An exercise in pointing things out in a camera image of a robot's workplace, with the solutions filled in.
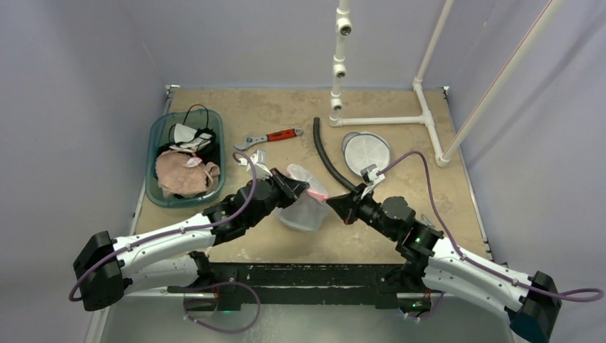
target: red wrench handle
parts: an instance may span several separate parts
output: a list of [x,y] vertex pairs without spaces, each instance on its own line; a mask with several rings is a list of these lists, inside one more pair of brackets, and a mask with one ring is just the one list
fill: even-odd
[[294,129],[282,130],[274,132],[273,134],[268,134],[267,141],[281,141],[283,139],[288,139],[296,136],[297,134],[294,132]]

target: gray floor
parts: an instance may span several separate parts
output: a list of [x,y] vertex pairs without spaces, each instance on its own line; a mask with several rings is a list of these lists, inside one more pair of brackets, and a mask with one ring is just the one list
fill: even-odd
[[[217,312],[204,321],[236,329],[254,316],[255,305],[240,312]],[[114,305],[101,343],[510,343],[504,322],[454,297],[426,322],[404,321],[397,310],[372,306],[263,305],[257,324],[242,334],[219,334],[183,320],[178,298],[129,298]]]

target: clothing tag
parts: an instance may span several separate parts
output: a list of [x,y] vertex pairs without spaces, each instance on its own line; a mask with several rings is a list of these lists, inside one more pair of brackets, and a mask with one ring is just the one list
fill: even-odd
[[187,168],[193,168],[195,166],[197,166],[198,164],[202,163],[202,159],[199,157],[192,157],[191,159],[187,160],[187,163],[184,164],[183,166],[186,166]]

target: white pvc pipe frame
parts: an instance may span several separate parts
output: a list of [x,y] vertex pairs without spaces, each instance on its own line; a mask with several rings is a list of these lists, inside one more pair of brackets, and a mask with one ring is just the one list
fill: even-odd
[[[421,67],[417,76],[412,82],[412,89],[414,90],[417,98],[419,99],[419,105],[421,106],[420,116],[398,116],[398,117],[382,117],[382,118],[355,118],[348,119],[340,116],[342,110],[341,102],[341,81],[345,76],[345,37],[339,34],[339,26],[345,22],[349,22],[349,9],[351,8],[351,0],[340,0],[339,7],[337,8],[337,48],[333,58],[333,82],[331,91],[331,108],[332,113],[329,116],[330,126],[344,126],[344,125],[370,125],[370,124],[423,124],[427,127],[429,137],[432,140],[434,148],[434,157],[438,166],[446,166],[450,162],[450,158],[459,149],[459,146],[467,137],[472,127],[486,112],[489,105],[495,99],[496,95],[499,94],[500,90],[507,83],[507,80],[511,77],[513,71],[517,68],[520,62],[524,59],[530,47],[536,42],[540,34],[545,30],[551,19],[555,16],[558,10],[562,7],[566,0],[550,0],[545,5],[541,14],[537,17],[535,22],[532,24],[520,44],[514,50],[513,54],[507,60],[507,63],[503,66],[500,73],[497,75],[495,80],[492,82],[484,96],[480,99],[476,107],[473,109],[470,116],[467,118],[461,129],[454,136],[454,139],[450,145],[446,148],[446,151],[442,151],[442,145],[439,142],[437,132],[435,129],[435,122],[432,116],[432,112],[429,110],[427,100],[423,94],[423,76],[429,65],[429,61],[432,58],[435,47],[437,45],[440,34],[448,18],[448,14],[452,8],[455,0],[446,0],[444,7],[442,7],[442,13],[440,13],[436,27],[432,38],[429,40],[429,46],[421,62]],[[338,72],[342,71],[343,74],[337,77]]]

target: table surface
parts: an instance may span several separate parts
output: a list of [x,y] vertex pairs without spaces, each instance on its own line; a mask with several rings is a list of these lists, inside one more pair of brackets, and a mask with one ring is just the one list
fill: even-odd
[[[425,92],[429,109],[434,115],[442,144],[452,140],[454,133],[448,105],[439,91]],[[411,91],[344,91],[342,100],[345,118],[368,116],[417,116],[420,108]],[[438,211],[457,243],[485,256],[477,213],[472,201],[465,170],[458,154],[445,168],[433,159],[429,134],[419,124],[364,125],[330,127],[328,125],[329,91],[327,90],[210,90],[179,89],[170,111],[186,111],[192,104],[204,104],[223,118],[226,155],[234,144],[248,134],[268,134],[287,128],[304,130],[301,137],[262,143],[255,148],[267,152],[267,166],[285,172],[289,164],[300,164],[320,179],[329,193],[346,193],[335,181],[317,156],[312,136],[313,118],[322,120],[322,141],[335,167],[354,184],[361,179],[348,170],[341,151],[343,136],[352,131],[370,131],[383,137],[392,148],[392,160],[410,150],[421,151],[429,162],[429,173]],[[230,159],[227,162],[226,183],[219,199],[235,193],[250,175]],[[387,178],[374,191],[374,199],[382,202],[391,196],[403,196],[417,212],[438,224],[427,194],[427,184],[421,159],[411,156],[387,173]],[[185,220],[209,204],[188,209],[165,209],[144,197],[136,233],[149,232]],[[402,263],[394,243],[358,221],[344,225],[330,211],[317,232],[298,232],[286,228],[273,214],[249,229],[243,237],[209,248],[213,262],[292,262],[292,263]]]

